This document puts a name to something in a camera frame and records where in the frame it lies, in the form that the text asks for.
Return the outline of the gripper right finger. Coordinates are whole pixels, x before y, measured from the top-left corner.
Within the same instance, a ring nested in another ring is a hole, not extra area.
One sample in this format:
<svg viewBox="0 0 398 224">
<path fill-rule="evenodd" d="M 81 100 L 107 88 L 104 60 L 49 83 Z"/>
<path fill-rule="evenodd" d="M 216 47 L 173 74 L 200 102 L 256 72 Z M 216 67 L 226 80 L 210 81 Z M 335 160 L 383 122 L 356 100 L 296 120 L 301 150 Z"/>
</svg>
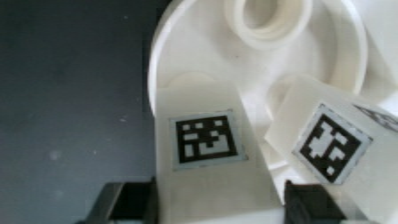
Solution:
<svg viewBox="0 0 398 224">
<path fill-rule="evenodd" d="M 285 224 L 340 224 L 344 211 L 319 184 L 285 183 Z"/>
</svg>

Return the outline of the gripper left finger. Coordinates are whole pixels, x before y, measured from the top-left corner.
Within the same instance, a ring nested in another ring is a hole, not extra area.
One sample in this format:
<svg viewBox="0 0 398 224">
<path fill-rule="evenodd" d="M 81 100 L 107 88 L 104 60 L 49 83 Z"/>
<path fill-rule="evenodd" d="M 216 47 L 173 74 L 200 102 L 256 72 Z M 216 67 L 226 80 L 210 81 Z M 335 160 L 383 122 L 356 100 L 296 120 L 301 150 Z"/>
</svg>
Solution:
<svg viewBox="0 0 398 224">
<path fill-rule="evenodd" d="M 105 184 L 88 217 L 77 224 L 159 224 L 157 179 Z"/>
</svg>

